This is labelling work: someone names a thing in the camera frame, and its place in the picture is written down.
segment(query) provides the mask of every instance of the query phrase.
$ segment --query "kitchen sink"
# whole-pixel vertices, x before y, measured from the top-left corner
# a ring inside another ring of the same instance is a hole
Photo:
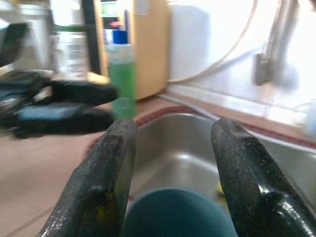
[[[177,187],[198,191],[224,203],[211,146],[215,120],[194,114],[167,114],[139,127],[130,197],[152,189]],[[316,154],[260,138],[280,168],[316,206]]]

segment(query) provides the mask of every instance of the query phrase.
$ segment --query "green dish soap bottle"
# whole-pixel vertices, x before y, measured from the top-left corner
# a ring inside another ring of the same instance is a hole
[[[118,90],[118,99],[112,102],[112,111],[116,119],[133,117],[136,114],[135,50],[128,43],[127,31],[112,32],[113,44],[106,46],[110,81]]]

